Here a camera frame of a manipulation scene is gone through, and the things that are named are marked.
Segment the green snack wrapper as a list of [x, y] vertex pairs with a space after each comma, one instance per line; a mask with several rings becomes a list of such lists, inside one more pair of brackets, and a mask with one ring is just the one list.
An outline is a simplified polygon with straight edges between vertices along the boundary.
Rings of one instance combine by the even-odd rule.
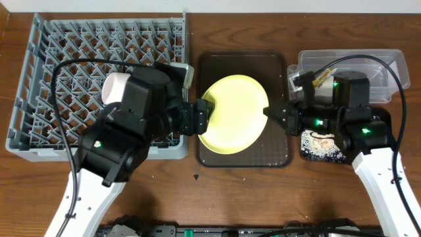
[[320, 88], [336, 72], [336, 68], [327, 68], [312, 82], [315, 88]]

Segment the yellow round plate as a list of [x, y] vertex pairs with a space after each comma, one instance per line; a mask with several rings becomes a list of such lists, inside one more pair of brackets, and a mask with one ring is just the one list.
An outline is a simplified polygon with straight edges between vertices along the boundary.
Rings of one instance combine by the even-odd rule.
[[201, 96], [214, 103], [207, 131], [199, 136], [209, 150], [231, 155], [252, 145], [262, 134], [269, 106], [263, 86], [254, 78], [235, 74], [211, 85]]

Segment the white pink bowl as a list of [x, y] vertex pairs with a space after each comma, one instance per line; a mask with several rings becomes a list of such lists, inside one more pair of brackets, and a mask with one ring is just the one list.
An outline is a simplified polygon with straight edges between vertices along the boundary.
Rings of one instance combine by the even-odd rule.
[[101, 99], [105, 105], [122, 101], [129, 77], [130, 74], [119, 72], [113, 72], [107, 76], [101, 93]]

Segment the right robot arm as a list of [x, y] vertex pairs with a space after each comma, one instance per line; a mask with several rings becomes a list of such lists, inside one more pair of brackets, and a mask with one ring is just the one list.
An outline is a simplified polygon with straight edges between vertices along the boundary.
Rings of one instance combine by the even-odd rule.
[[331, 105], [314, 101], [313, 73], [296, 79], [302, 101], [266, 107], [263, 113], [288, 136], [305, 130], [331, 134], [363, 183], [386, 236], [419, 236], [420, 204], [406, 178], [389, 113], [370, 106], [370, 82], [361, 72], [334, 75]]

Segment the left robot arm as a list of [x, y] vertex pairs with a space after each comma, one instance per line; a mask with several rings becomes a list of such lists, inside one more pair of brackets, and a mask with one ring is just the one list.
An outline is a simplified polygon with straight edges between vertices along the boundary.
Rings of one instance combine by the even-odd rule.
[[104, 109], [67, 153], [71, 172], [48, 236], [93, 236], [151, 143], [171, 132], [203, 134], [214, 103], [184, 100], [194, 70], [185, 63], [133, 64], [133, 72], [109, 74]]

